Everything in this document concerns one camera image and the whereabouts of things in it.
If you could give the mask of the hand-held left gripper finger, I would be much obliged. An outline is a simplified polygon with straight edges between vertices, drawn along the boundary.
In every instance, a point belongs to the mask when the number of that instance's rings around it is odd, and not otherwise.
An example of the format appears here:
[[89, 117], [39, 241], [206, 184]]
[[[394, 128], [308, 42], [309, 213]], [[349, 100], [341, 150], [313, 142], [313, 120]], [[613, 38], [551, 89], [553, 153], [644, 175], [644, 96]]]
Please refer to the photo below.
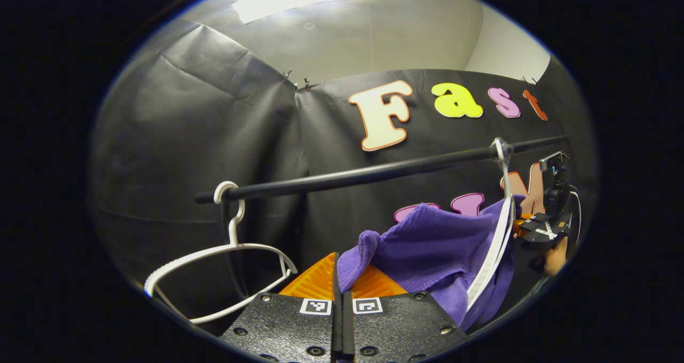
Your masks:
[[330, 253], [279, 292], [258, 294], [220, 336], [267, 362], [333, 362], [342, 347], [339, 254]]
[[374, 266], [344, 292], [342, 321], [352, 362], [420, 362], [469, 339], [428, 291], [405, 290]]

